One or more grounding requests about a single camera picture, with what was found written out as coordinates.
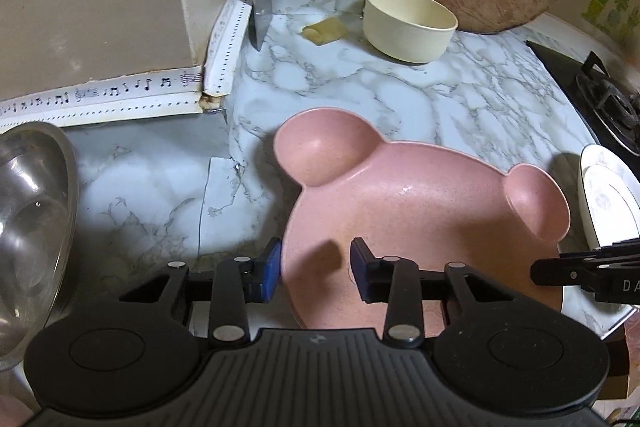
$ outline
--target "black clamp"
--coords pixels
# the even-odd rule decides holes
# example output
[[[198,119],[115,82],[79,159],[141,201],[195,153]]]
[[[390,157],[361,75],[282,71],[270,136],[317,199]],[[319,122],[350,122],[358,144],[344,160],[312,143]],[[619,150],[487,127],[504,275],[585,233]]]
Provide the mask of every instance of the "black clamp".
[[[607,375],[607,350],[593,332],[464,263],[419,270],[407,259],[374,257],[356,238],[351,269],[365,302],[388,301],[382,341],[420,347],[444,381],[476,403],[556,413],[591,403]],[[394,328],[424,331],[422,300],[442,302],[444,331],[398,338]]]
[[[215,271],[190,273],[171,261],[117,298],[38,333],[25,374],[43,407],[71,415],[149,409],[179,393],[209,353],[250,342],[245,303],[270,301],[279,277],[279,239],[257,258],[228,257]],[[211,302],[206,339],[187,328],[196,301]]]
[[[599,302],[640,304],[640,239],[538,259],[530,277],[539,286],[580,286]]]

